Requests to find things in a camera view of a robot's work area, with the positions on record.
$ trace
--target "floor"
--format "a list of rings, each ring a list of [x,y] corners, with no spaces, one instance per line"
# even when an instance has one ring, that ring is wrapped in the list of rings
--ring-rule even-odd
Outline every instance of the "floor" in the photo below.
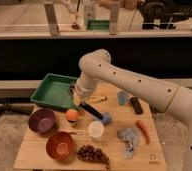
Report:
[[[187,128],[169,114],[153,114],[169,171],[181,171]],[[19,150],[28,116],[4,114],[0,117],[0,171],[16,171],[14,161]]]

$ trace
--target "red object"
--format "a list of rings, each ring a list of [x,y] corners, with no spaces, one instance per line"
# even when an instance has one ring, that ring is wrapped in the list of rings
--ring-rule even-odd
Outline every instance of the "red object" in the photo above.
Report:
[[[136,125],[138,126],[138,128],[143,132],[145,138],[146,138],[146,144],[150,144],[150,137],[149,137],[149,133],[146,129],[146,126],[144,125],[144,123],[141,120],[137,120],[136,121]]]
[[[75,150],[75,143],[67,132],[57,132],[47,141],[47,154],[55,160],[64,160]]]

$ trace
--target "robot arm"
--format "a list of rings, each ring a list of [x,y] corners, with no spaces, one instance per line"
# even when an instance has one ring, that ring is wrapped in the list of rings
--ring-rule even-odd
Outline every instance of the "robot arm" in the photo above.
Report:
[[[61,3],[67,8],[70,14],[76,14],[76,9],[70,0],[61,0]]]
[[[110,64],[110,54],[103,49],[84,55],[75,96],[84,100],[104,80],[145,100],[162,112],[172,114],[189,128],[189,142],[183,170],[192,171],[192,90],[177,84],[120,69]]]

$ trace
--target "green tray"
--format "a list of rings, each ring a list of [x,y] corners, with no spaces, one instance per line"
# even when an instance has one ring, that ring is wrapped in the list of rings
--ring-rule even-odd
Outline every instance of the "green tray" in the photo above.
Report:
[[[87,30],[109,30],[109,20],[88,20]]]
[[[77,109],[68,91],[77,78],[57,74],[47,74],[31,96],[31,102],[57,110]]]

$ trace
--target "orange bowl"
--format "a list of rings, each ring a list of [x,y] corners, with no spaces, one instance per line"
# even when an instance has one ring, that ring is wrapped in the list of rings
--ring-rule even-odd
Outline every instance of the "orange bowl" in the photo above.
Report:
[[[55,160],[64,160],[75,149],[75,143],[71,135],[67,132],[57,132],[53,134],[47,141],[47,154]]]

